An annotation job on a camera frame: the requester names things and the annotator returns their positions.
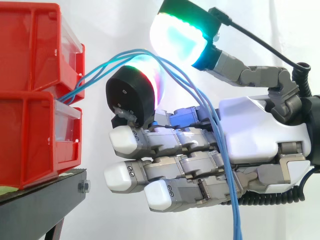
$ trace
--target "green led light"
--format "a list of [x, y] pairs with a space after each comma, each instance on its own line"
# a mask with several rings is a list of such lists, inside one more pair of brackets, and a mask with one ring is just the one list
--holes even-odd
[[159, 13], [150, 29], [154, 50], [176, 64], [193, 65], [208, 44], [200, 29], [172, 15]]
[[157, 60], [149, 55], [138, 55], [128, 61], [125, 65], [138, 69], [148, 78], [154, 91], [154, 109], [157, 109], [164, 96], [165, 72], [163, 68]]

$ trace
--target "black coiled cable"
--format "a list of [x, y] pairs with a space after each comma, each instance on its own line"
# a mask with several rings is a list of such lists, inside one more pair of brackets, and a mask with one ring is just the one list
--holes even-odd
[[[310, 69], [310, 65], [305, 62], [299, 62], [298, 65]], [[312, 97], [311, 90], [308, 83], [308, 71], [301, 71], [294, 67], [292, 71], [292, 81], [299, 86], [299, 95], [301, 98]]]
[[[304, 187], [309, 177], [319, 172], [320, 167], [316, 166], [311, 169], [302, 178], [299, 186], [294, 186], [290, 190], [283, 193], [256, 193], [253, 191], [247, 191], [242, 197], [238, 198], [239, 205], [280, 205], [280, 204], [291, 204], [293, 202], [298, 203], [299, 201], [305, 200]], [[231, 201], [222, 202], [221, 205], [230, 205]]]

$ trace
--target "white fingertip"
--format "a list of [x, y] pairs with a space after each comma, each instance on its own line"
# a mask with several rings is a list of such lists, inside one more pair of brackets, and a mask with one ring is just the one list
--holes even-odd
[[151, 182], [144, 187], [144, 193], [149, 208], [153, 210], [164, 211], [172, 204], [167, 184], [164, 180]]
[[138, 144], [129, 126], [118, 126], [109, 132], [113, 149], [122, 154], [131, 154]]
[[109, 166], [103, 174], [106, 185], [111, 191], [122, 192], [131, 187], [131, 177], [124, 161]]

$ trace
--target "red storage drawer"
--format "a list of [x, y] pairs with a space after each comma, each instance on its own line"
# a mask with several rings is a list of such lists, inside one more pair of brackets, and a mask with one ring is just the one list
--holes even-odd
[[[85, 48], [55, 3], [0, 2], [0, 91], [75, 89], [85, 73]], [[84, 98], [80, 92], [74, 102]]]
[[0, 186], [23, 189], [81, 163], [82, 112], [49, 92], [0, 92]]

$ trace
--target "green object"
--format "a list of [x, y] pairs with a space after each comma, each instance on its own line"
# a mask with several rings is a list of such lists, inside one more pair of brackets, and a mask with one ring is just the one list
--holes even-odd
[[19, 188], [12, 186], [0, 186], [0, 196], [7, 193], [12, 193], [18, 191]]
[[221, 26], [215, 16], [188, 0], [164, 0], [160, 13], [174, 16], [201, 30], [208, 42], [213, 41]]

